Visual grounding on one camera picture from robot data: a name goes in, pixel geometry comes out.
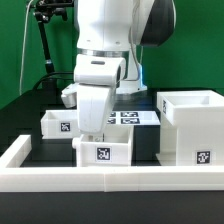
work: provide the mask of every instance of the tall white box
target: tall white box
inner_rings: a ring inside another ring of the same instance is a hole
[[[159,92],[162,165],[224,165],[224,97],[213,91]]]

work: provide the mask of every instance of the white box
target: white box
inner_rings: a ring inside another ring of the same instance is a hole
[[[41,119],[43,139],[79,137],[76,110],[47,110]]]
[[[113,111],[108,124],[160,125],[160,121],[155,111]],[[41,130],[43,139],[79,137],[77,110],[47,110],[41,119]]]
[[[74,138],[77,166],[131,166],[133,132],[132,125],[107,125],[99,142],[87,135]]]
[[[223,96],[213,91],[159,92],[157,107],[162,165],[224,164]]]

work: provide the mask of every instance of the open box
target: open box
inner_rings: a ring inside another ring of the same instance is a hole
[[[80,136],[76,110],[47,110],[41,119],[43,139]]]
[[[102,141],[87,135],[74,138],[77,167],[131,166],[133,132],[132,125],[107,125]]]
[[[224,165],[224,97],[213,91],[160,92],[162,165]]]

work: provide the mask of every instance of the small white box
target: small white box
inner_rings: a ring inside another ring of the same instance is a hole
[[[41,119],[43,139],[79,137],[76,110],[47,110]]]
[[[74,138],[77,166],[131,166],[133,130],[132,125],[107,125],[99,142],[87,135]]]
[[[162,165],[224,164],[223,96],[213,91],[159,92],[157,107]]]

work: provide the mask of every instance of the black table surface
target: black table surface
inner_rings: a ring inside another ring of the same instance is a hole
[[[152,110],[153,101],[147,97],[118,103],[114,109]],[[47,109],[64,109],[60,96],[38,90],[26,92],[0,110],[0,155],[20,134],[31,134],[33,153],[26,166],[31,166],[31,161],[37,166],[73,166],[71,140],[63,142],[67,147],[60,160],[57,144],[42,140],[40,119]],[[45,155],[46,145],[51,144],[54,153],[48,150]],[[0,224],[222,224],[223,208],[222,191],[0,193]]]

